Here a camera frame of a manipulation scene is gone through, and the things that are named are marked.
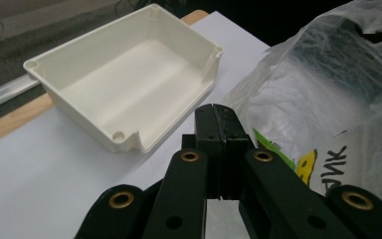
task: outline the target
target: mounting hole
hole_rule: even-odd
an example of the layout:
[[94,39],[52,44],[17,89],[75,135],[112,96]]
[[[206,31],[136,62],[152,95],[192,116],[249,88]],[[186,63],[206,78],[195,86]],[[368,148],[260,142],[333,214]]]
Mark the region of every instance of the mounting hole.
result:
[[34,70],[36,68],[39,68],[39,63],[38,62],[35,62],[35,61],[28,61],[26,62],[26,68],[28,69],[31,69],[31,70]]
[[258,161],[269,162],[273,160],[273,156],[267,151],[256,151],[254,158]]
[[128,191],[121,191],[114,194],[109,200],[109,206],[115,209],[129,206],[134,200],[134,195]]
[[115,142],[123,142],[125,140],[125,134],[121,131],[116,131],[113,133],[112,139]]
[[343,191],[342,192],[342,199],[347,204],[358,208],[360,210],[371,210],[374,207],[373,202],[366,196],[362,195],[361,193],[355,192],[355,191]]
[[325,229],[326,224],[323,219],[317,217],[317,216],[309,216],[306,221],[313,227],[317,229]]
[[181,158],[184,161],[196,161],[200,158],[200,155],[197,152],[187,151],[181,154]]
[[178,216],[169,217],[166,220],[166,226],[169,229],[178,229],[182,226],[182,218]]

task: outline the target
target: white surface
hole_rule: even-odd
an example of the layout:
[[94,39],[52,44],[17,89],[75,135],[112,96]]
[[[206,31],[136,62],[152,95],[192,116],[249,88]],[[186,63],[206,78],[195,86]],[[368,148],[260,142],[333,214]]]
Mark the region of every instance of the white surface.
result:
[[[217,12],[192,28],[224,48],[218,82],[201,105],[219,103],[268,46]],[[0,239],[73,238],[106,189],[126,183],[145,189],[162,178],[193,125],[191,114],[148,154],[109,153],[56,108],[33,119],[0,140]],[[206,238],[246,237],[242,222],[219,223],[211,204]]]
[[213,87],[222,52],[152,4],[24,69],[108,150],[149,152]]

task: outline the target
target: brass insert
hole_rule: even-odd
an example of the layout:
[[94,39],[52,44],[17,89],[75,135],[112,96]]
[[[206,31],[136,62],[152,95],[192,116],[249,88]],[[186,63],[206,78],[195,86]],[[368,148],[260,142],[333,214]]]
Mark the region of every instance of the brass insert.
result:
[[196,161],[200,158],[200,155],[197,152],[187,151],[181,154],[181,159],[184,161]]
[[114,194],[109,200],[109,206],[120,209],[129,206],[134,200],[134,195],[128,191],[120,191]]
[[347,204],[360,210],[368,211],[372,210],[374,207],[373,202],[368,197],[355,191],[342,192],[342,199]]
[[268,151],[256,151],[254,152],[254,158],[263,162],[269,162],[273,160],[273,156]]

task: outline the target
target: black plastic part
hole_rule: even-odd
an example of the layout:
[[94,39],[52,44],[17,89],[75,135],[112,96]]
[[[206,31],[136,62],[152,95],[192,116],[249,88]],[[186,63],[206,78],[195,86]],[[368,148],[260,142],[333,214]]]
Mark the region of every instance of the black plastic part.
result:
[[142,238],[204,238],[207,163],[197,149],[173,155]]
[[220,199],[219,168],[223,143],[219,136],[218,119],[212,105],[206,105],[195,111],[195,145],[209,158],[207,196]]
[[253,191],[247,187],[244,188],[239,210],[250,238],[270,238],[272,222],[269,220]]
[[75,238],[139,238],[146,218],[144,204],[145,193],[137,187],[108,189],[93,205]]
[[251,149],[242,168],[272,222],[271,239],[356,238],[274,152]]
[[351,185],[333,188],[326,202],[339,219],[359,238],[382,238],[382,200]]
[[194,144],[209,158],[208,198],[238,200],[242,175],[240,160],[253,144],[235,112],[221,105],[205,105],[195,111],[195,139],[182,138],[185,146]]

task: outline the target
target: gray carpet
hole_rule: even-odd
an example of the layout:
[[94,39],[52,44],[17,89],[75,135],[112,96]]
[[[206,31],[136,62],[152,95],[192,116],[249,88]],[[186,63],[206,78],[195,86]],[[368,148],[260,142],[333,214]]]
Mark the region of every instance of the gray carpet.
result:
[[[116,9],[117,14],[114,10],[114,5],[104,7],[41,29],[0,40],[0,86],[25,75],[26,72],[22,66],[26,60],[113,21],[118,16],[126,15],[132,11],[132,6]],[[0,105],[0,118],[44,92],[41,86],[37,86]]]

